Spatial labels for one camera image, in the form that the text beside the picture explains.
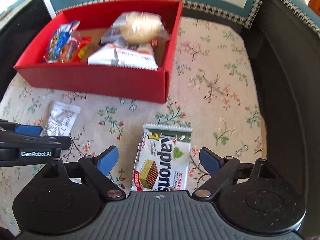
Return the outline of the white printed snack packet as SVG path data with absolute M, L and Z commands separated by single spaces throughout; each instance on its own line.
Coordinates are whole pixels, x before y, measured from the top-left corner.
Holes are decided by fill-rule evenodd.
M 69 136 L 80 111 L 79 106 L 53 101 L 42 135 L 49 137 Z

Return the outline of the white Kaprons wafer pack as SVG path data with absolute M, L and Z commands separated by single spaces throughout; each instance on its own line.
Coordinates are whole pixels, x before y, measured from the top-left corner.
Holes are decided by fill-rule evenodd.
M 132 174 L 132 191 L 181 191 L 187 187 L 192 129 L 144 124 Z

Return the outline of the blue candy snack bag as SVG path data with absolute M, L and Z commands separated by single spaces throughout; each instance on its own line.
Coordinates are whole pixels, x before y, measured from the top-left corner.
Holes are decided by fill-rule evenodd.
M 43 62 L 56 63 L 62 54 L 62 50 L 67 42 L 71 39 L 72 33 L 76 31 L 80 21 L 72 21 L 60 25 L 56 31 L 53 32 L 46 54 L 43 56 Z

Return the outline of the round cake clear wrapper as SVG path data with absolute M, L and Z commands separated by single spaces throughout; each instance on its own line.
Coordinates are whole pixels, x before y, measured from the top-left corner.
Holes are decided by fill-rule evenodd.
M 60 62 L 80 62 L 91 41 L 92 38 L 90 36 L 71 38 L 62 50 Z

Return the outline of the blue wafer biscuit pack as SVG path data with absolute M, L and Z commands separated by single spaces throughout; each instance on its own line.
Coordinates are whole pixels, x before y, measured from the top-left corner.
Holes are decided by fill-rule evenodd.
M 120 30 L 113 28 L 108 29 L 108 31 L 100 38 L 100 44 L 107 43 L 112 43 L 121 47 L 127 47 L 129 45 L 120 34 Z

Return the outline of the clear bread bun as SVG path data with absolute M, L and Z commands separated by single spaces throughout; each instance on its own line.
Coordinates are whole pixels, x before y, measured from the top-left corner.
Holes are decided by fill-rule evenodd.
M 124 12 L 112 24 L 129 44 L 149 43 L 152 40 L 169 40 L 162 18 L 149 12 Z

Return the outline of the red cardboard box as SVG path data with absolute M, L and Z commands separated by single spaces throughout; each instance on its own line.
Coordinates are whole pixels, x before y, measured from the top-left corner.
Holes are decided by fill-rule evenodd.
M 53 32 L 62 24 L 80 21 L 84 33 L 106 30 L 123 12 L 161 16 L 171 38 L 159 47 L 157 70 L 42 61 Z M 181 0 L 100 0 L 61 10 L 31 41 L 14 68 L 33 87 L 52 88 L 165 103 L 169 95 L 177 34 L 183 12 Z

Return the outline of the white red snack pack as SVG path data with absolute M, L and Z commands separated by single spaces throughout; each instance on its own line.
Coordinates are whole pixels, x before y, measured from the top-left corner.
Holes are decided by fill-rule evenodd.
M 158 69 L 154 51 L 150 44 L 120 47 L 108 43 L 90 55 L 87 59 L 87 63 L 146 70 Z

